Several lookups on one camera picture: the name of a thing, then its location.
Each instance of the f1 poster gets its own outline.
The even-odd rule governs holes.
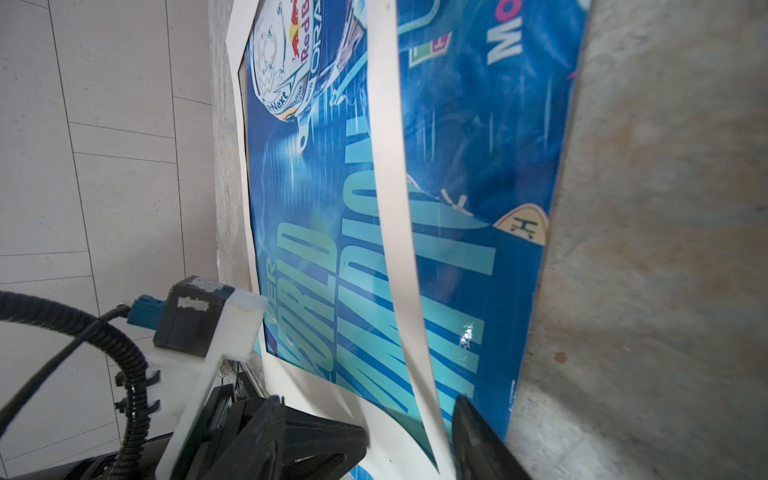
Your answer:
[[[459,394],[506,435],[586,0],[399,2],[403,126],[445,427]],[[262,0],[246,49],[247,161],[267,350],[429,444],[382,249],[366,0]]]

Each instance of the sponsor logo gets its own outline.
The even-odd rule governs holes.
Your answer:
[[[495,44],[488,52],[488,65],[523,52],[520,31],[523,19],[518,15],[522,6],[523,0],[498,0],[495,18],[499,25],[490,28],[486,37],[489,44]]]
[[[411,68],[422,63],[423,61],[429,60],[430,58],[444,55],[448,51],[448,47],[451,44],[452,36],[453,32],[450,31],[442,37],[438,37],[432,41],[428,41],[419,46],[411,48],[408,55],[408,67]]]

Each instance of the poster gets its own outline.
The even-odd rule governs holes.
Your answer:
[[[468,396],[506,435],[588,5],[398,4],[410,209],[450,438]],[[429,454],[379,227],[365,0],[262,0],[246,49],[267,350],[381,406]]]

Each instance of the white floor tile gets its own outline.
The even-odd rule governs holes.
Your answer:
[[[91,315],[98,314],[96,293],[94,292],[94,281],[90,275],[56,280],[3,283],[0,285],[0,290],[40,296],[41,298],[54,300],[63,303],[64,305],[73,306],[74,308],[88,312]],[[2,344],[4,344],[4,340],[2,336],[0,336],[0,345]],[[0,385],[5,387],[5,384],[2,382],[0,382]]]
[[[174,99],[186,271],[187,275],[218,280],[211,109],[210,105]]]
[[[48,445],[26,455],[5,460],[5,467],[10,476],[23,475],[53,465],[63,465],[94,455],[115,452],[119,449],[118,428],[113,417],[112,423],[108,425]]]
[[[174,136],[164,0],[51,0],[51,17],[70,121]]]
[[[91,261],[88,259],[88,252],[0,257],[0,285],[90,275]]]
[[[24,0],[25,2],[34,3],[42,8],[48,8],[48,0]]]
[[[81,154],[176,163],[176,142],[173,138],[73,123],[69,124],[69,130],[72,133],[72,150]]]
[[[211,103],[210,39],[206,0],[167,0],[174,95]]]
[[[48,10],[0,19],[0,255],[86,250]]]
[[[136,325],[128,325],[128,319],[125,318],[117,318],[109,322],[110,325],[120,329],[122,333],[125,333],[128,335],[128,338],[136,341],[136,340],[142,340],[149,338],[149,341],[152,341],[151,337],[154,337],[154,330],[152,329],[145,329],[143,326],[136,326]]]
[[[5,404],[70,340],[35,326],[0,324],[0,402]],[[114,422],[107,374],[101,351],[87,344],[75,350],[29,400],[0,440],[6,468],[10,469],[8,462],[20,455]]]
[[[85,452],[78,453],[77,455],[73,455],[69,458],[65,458],[64,460],[61,460],[60,462],[56,462],[53,465],[48,465],[48,467],[55,467],[58,465],[66,465],[68,463],[76,462],[77,460],[83,460],[85,458],[90,457],[96,457],[99,455],[107,455],[109,453],[114,453],[116,451],[120,450],[120,441],[119,440],[112,440],[111,442],[104,443],[102,445],[99,445],[98,447],[94,447],[90,450],[86,450]]]
[[[76,154],[96,294],[106,311],[184,279],[175,164]]]

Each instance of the red bull logo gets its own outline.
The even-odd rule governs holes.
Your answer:
[[[299,56],[299,9],[297,3],[299,0],[293,0],[293,12],[290,16],[290,44],[293,47],[293,57]]]

